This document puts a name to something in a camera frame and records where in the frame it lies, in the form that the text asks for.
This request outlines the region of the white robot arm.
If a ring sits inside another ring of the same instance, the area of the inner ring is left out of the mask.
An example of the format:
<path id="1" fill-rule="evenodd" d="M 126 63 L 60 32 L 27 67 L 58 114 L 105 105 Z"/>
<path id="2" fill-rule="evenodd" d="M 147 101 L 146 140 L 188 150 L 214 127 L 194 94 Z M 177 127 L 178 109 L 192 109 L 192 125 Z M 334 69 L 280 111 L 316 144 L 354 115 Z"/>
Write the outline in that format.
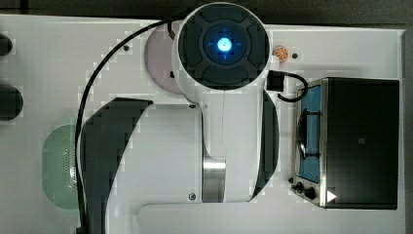
<path id="1" fill-rule="evenodd" d="M 262 22 L 242 6 L 211 3 L 188 15 L 171 46 L 179 102 L 117 97 L 85 123 L 78 234 L 140 234 L 147 206 L 257 196 L 279 154 L 270 48 Z"/>

